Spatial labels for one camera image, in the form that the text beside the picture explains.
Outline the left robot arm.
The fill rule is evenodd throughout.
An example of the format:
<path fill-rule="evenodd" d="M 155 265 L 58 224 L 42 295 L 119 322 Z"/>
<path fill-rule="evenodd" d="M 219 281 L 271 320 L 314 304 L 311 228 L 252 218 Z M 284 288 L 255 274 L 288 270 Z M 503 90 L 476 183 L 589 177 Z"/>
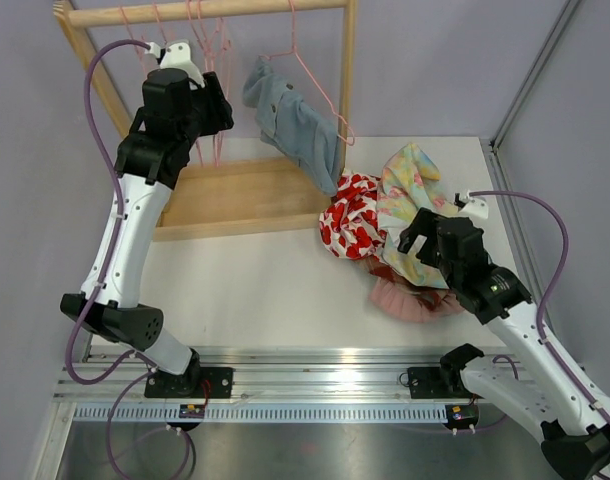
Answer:
<path fill-rule="evenodd" d="M 231 129 L 232 107 L 214 72 L 194 80 L 178 68 L 152 71 L 142 97 L 111 165 L 118 188 L 97 256 L 80 291 L 64 295 L 60 310 L 154 367 L 148 397 L 190 397 L 202 383 L 199 354 L 165 329 L 160 309 L 140 302 L 141 278 L 159 217 L 192 146 Z"/>

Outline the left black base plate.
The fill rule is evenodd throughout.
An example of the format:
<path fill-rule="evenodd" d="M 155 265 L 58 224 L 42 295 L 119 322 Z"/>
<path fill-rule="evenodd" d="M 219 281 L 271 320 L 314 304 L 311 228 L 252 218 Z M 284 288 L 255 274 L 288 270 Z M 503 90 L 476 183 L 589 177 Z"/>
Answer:
<path fill-rule="evenodd" d="M 199 376 L 153 374 L 146 382 L 144 396 L 152 399 L 229 399 L 235 370 L 231 367 L 202 367 Z"/>

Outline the blue denim skirt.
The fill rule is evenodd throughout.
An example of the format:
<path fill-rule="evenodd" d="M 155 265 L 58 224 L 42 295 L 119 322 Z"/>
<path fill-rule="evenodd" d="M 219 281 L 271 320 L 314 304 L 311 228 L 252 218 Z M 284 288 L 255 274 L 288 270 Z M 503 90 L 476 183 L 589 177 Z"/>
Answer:
<path fill-rule="evenodd" d="M 242 103 L 255 111 L 262 142 L 302 170 L 321 193 L 336 194 L 341 173 L 336 127 L 309 106 L 267 60 L 256 60 L 243 86 Z"/>

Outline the pastel floral skirt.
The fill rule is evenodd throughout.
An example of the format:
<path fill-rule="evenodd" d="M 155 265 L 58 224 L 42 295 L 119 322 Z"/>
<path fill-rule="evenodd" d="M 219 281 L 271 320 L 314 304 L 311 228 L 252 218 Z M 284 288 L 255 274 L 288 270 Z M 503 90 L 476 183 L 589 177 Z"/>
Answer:
<path fill-rule="evenodd" d="M 458 208 L 446 198 L 440 185 L 439 169 L 415 143 L 401 148 L 382 170 L 377 186 L 377 223 L 385 233 L 381 261 L 417 287 L 445 289 L 439 270 L 416 258 L 419 249 L 407 254 L 398 251 L 399 237 L 423 208 L 453 217 Z"/>

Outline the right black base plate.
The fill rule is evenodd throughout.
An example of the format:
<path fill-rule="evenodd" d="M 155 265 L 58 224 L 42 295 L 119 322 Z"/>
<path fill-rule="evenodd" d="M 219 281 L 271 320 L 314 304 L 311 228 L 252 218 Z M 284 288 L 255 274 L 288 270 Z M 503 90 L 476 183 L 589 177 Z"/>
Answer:
<path fill-rule="evenodd" d="M 407 369 L 407 385 L 412 399 L 467 399 L 476 395 L 466 389 L 460 376 L 438 366 Z"/>

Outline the wooden clothes rack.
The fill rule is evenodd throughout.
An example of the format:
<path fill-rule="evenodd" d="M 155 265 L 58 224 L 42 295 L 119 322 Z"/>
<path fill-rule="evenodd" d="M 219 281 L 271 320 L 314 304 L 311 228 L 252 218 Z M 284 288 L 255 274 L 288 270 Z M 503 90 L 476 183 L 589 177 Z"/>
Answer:
<path fill-rule="evenodd" d="M 337 110 L 349 120 L 357 4 L 354 1 L 294 1 L 296 12 L 340 9 L 344 13 L 340 98 Z M 188 21 L 183 2 L 157 4 L 162 21 Z M 53 14 L 82 66 L 96 54 L 88 31 L 123 25 L 118 4 L 77 9 L 57 1 Z M 156 23 L 152 2 L 123 7 L 131 25 Z M 205 19 L 289 12 L 288 1 L 203 1 Z M 186 240 L 316 227 L 329 200 L 288 159 L 245 160 L 235 155 L 219 166 L 186 167 L 160 215 L 157 241 Z"/>

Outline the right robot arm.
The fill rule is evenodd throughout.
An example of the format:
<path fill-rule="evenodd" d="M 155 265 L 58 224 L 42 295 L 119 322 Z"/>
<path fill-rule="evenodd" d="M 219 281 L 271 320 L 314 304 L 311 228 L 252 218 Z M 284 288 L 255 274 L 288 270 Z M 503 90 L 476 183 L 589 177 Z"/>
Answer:
<path fill-rule="evenodd" d="M 423 208 L 401 233 L 399 252 L 408 253 L 418 237 L 425 241 L 417 258 L 440 271 L 458 303 L 510 349 L 536 385 L 522 384 L 464 344 L 441 357 L 441 389 L 493 403 L 530 433 L 561 478 L 599 475 L 610 465 L 610 397 L 538 321 L 518 277 L 491 262 L 482 229 Z"/>

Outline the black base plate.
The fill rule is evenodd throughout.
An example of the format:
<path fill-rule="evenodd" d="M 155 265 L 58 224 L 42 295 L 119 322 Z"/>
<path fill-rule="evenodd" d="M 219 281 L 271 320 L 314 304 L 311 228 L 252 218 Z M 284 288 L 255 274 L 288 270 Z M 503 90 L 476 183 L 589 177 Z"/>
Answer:
<path fill-rule="evenodd" d="M 199 376 L 153 374 L 146 382 L 144 396 L 152 399 L 229 399 L 235 370 L 231 367 L 202 367 Z"/>
<path fill-rule="evenodd" d="M 407 369 L 407 385 L 412 399 L 467 399 L 476 395 L 466 389 L 460 376 L 438 366 Z"/>

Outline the pink ruffled skirt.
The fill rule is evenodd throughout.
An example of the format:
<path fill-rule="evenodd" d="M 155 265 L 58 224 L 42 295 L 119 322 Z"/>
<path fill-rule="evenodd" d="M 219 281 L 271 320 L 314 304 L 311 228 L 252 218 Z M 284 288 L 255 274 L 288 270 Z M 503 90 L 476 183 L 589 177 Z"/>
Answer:
<path fill-rule="evenodd" d="M 386 315 L 408 323 L 431 323 L 464 311 L 453 292 L 412 288 L 378 279 L 369 300 Z"/>

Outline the aluminium mounting rail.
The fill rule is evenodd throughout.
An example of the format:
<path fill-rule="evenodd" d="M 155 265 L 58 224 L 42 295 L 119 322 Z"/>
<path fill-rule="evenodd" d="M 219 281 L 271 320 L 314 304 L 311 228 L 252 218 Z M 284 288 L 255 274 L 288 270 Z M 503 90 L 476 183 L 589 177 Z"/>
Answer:
<path fill-rule="evenodd" d="M 402 382 L 412 366 L 438 365 L 444 351 L 427 348 L 238 348 L 194 347 L 202 366 L 231 367 L 230 403 L 385 403 L 409 399 Z M 93 345 L 86 361 L 75 363 L 85 378 L 104 373 L 118 359 L 118 347 Z M 128 358 L 106 379 L 81 385 L 65 369 L 52 399 L 60 402 L 106 401 L 146 372 Z"/>

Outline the red plaid wool skirt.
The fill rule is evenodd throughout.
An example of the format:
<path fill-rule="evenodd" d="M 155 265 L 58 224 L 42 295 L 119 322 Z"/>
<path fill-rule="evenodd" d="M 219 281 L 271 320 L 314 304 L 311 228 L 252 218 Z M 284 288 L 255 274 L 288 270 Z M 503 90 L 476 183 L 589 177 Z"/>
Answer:
<path fill-rule="evenodd" d="M 377 278 L 370 300 L 379 307 L 423 307 L 428 312 L 438 313 L 448 305 L 448 290 L 413 285 L 375 256 L 356 260 L 354 264 Z"/>

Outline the red heart print skirt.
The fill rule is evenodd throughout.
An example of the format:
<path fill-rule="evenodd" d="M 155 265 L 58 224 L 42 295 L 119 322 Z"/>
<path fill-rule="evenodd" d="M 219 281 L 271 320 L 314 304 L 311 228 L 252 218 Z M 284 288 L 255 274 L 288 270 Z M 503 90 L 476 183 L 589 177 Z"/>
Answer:
<path fill-rule="evenodd" d="M 357 261 L 379 256 L 386 233 L 377 219 L 380 178 L 345 169 L 330 206 L 319 215 L 324 248 L 340 259 Z"/>

